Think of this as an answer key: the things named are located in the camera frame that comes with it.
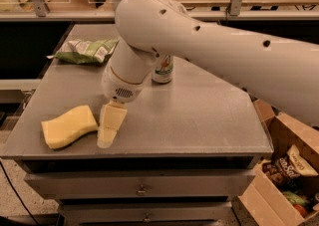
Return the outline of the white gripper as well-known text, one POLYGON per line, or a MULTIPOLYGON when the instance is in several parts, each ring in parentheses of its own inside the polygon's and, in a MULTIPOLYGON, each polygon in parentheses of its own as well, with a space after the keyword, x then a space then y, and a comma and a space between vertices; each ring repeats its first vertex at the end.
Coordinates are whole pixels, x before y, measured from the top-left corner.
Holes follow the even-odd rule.
POLYGON ((100 112, 97 146, 108 148, 120 129, 126 115, 125 103, 133 102, 141 93, 151 74, 151 68, 142 64, 124 64, 109 61, 102 75, 102 90, 111 100, 100 112))

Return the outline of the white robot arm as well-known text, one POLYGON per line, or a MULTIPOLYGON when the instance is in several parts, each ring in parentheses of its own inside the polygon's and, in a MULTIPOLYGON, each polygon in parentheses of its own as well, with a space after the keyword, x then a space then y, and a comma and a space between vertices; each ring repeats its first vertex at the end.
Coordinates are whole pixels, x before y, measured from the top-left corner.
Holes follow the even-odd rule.
POLYGON ((319 124, 319 46, 213 23, 171 0, 122 0, 119 42, 102 75, 105 96, 130 103, 168 56, 186 58, 277 109, 319 124))

